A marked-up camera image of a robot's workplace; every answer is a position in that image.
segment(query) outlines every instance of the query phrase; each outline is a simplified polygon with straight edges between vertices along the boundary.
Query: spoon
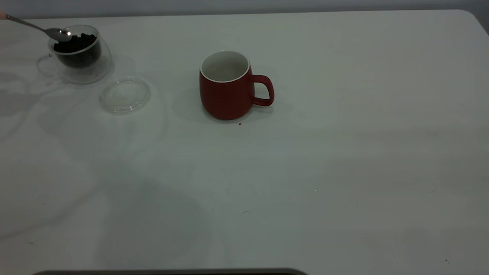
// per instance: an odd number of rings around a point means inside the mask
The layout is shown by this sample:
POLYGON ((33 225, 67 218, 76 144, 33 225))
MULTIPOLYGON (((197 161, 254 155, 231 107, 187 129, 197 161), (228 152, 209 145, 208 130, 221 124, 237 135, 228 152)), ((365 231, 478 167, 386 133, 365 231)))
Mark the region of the spoon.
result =
POLYGON ((52 39, 57 40, 59 42, 68 42, 71 40, 71 33, 69 31, 58 29, 58 28, 43 29, 43 28, 40 28, 36 25, 28 23, 24 20, 20 20, 18 18, 10 16, 4 12, 0 12, 0 20, 5 20, 5 19, 11 20, 11 21, 14 21, 14 22, 17 22, 17 23, 20 23, 20 24, 23 24, 23 25, 26 25, 29 27, 33 27, 33 28, 36 28, 38 30, 41 30, 45 34, 47 34, 49 37, 51 37, 52 39))

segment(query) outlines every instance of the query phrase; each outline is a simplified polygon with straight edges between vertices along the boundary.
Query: glass cup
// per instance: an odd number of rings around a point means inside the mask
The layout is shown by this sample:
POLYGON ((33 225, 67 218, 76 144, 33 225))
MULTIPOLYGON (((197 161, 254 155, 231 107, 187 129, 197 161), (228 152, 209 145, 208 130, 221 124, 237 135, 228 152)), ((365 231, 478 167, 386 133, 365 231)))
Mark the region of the glass cup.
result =
POLYGON ((51 53, 44 58, 56 57, 54 60, 58 72, 68 81, 76 84, 88 84, 104 77, 111 67, 112 56, 99 31, 88 25, 75 25, 65 30, 72 36, 78 37, 82 34, 93 34, 96 40, 82 50, 63 53, 54 50, 54 45, 58 41, 50 39, 47 46, 51 53))

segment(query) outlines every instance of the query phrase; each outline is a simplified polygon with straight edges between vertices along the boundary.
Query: gray wall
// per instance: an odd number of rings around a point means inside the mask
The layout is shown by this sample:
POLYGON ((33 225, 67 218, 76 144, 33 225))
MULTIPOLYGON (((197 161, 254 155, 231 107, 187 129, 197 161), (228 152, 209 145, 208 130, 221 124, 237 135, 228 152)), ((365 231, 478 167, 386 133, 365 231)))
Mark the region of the gray wall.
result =
POLYGON ((489 30, 489 0, 0 0, 21 18, 463 9, 489 30))

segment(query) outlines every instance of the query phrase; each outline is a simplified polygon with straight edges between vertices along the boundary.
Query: white table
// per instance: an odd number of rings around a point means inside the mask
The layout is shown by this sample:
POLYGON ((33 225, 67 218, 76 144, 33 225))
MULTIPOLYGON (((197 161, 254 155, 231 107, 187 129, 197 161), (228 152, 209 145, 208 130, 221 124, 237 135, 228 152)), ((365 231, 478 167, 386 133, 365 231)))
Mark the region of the white table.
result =
POLYGON ((115 69, 44 76, 47 37, 0 22, 0 274, 489 272, 489 37, 471 14, 32 22, 96 26, 115 69), (221 49, 270 77, 272 107, 204 113, 199 65, 221 49), (125 74, 150 103, 105 113, 98 92, 125 74))

